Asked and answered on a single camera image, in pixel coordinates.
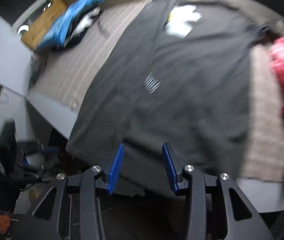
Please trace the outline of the dark folded clothes pile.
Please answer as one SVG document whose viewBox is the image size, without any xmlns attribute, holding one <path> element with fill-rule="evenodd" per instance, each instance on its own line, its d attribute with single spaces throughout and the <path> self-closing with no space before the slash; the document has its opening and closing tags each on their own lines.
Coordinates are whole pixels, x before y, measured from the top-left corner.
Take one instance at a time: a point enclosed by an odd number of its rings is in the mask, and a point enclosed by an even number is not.
<svg viewBox="0 0 284 240">
<path fill-rule="evenodd" d="M 100 14 L 101 8 L 97 5 L 85 7 L 71 20 L 62 48 L 70 48 L 80 43 L 87 30 L 100 17 Z"/>
</svg>

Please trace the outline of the dark grey daisy t-shirt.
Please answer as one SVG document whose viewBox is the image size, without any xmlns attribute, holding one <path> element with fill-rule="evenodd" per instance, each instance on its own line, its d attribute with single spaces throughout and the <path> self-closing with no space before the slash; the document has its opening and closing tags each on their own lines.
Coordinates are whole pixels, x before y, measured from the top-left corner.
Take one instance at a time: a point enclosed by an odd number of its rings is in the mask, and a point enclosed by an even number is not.
<svg viewBox="0 0 284 240">
<path fill-rule="evenodd" d="M 66 149 L 103 164 L 120 144 L 121 177 L 172 196 L 169 142 L 188 164 L 238 178 L 250 122 L 250 49 L 265 26 L 223 3 L 198 3 L 186 37 L 166 32 L 184 1 L 153 0 L 132 21 L 88 88 Z"/>
</svg>

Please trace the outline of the blue folded garment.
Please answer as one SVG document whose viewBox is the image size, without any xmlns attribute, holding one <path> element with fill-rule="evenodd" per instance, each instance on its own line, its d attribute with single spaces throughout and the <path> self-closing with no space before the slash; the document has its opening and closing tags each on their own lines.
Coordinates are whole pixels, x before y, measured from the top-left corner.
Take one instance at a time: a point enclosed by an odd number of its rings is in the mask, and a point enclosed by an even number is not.
<svg viewBox="0 0 284 240">
<path fill-rule="evenodd" d="M 90 5 L 100 5 L 105 0 L 77 0 L 71 4 L 61 16 L 59 16 L 52 24 L 50 29 L 44 35 L 42 41 L 36 50 L 62 47 L 66 38 L 66 33 L 71 24 L 71 20 L 75 18 L 85 7 Z"/>
</svg>

